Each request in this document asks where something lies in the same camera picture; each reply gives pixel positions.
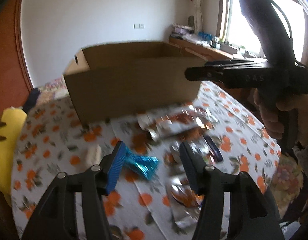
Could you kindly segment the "right hand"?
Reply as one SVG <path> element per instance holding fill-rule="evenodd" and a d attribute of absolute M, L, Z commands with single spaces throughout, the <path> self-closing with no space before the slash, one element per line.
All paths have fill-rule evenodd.
<path fill-rule="evenodd" d="M 298 138 L 297 141 L 303 147 L 308 146 L 308 95 L 295 95 L 286 100 L 276 103 L 276 110 L 268 109 L 258 90 L 254 92 L 254 103 L 258 106 L 262 121 L 268 135 L 273 139 L 281 139 L 284 126 L 278 120 L 278 111 L 288 112 L 297 110 L 298 112 Z"/>

